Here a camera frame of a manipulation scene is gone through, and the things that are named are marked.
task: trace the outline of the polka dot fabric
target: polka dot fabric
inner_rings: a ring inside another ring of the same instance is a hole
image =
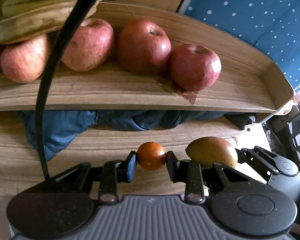
[[[300,84],[300,0],[191,0],[185,15],[231,33]]]

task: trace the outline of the blue cloth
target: blue cloth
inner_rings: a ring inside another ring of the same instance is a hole
[[[51,160],[80,133],[94,125],[108,125],[122,131],[145,131],[159,125],[172,129],[191,119],[211,120],[227,112],[173,110],[48,110],[43,115],[43,141],[46,160]],[[27,141],[37,150],[35,111],[18,111]]]
[[[300,84],[300,0],[191,0],[185,15],[254,46]]]

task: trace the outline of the screw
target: screw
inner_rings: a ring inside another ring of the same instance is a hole
[[[115,195],[106,193],[106,194],[101,195],[99,200],[101,200],[102,202],[111,203],[111,202],[115,202],[116,197],[115,197]]]
[[[199,194],[188,194],[187,200],[193,203],[200,203],[203,200],[203,197]]]

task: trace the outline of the bunch of bananas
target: bunch of bananas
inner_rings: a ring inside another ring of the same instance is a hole
[[[0,44],[25,41],[61,29],[77,0],[6,0],[2,4]],[[97,3],[87,17],[96,11]]]

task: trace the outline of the red stain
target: red stain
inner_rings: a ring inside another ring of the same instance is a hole
[[[190,92],[184,90],[176,83],[172,82],[171,79],[167,76],[159,76],[156,78],[156,81],[158,82],[158,85],[160,85],[166,92],[170,94],[177,93],[179,96],[182,96],[185,100],[187,100],[190,104],[194,105],[198,96],[198,91]]]

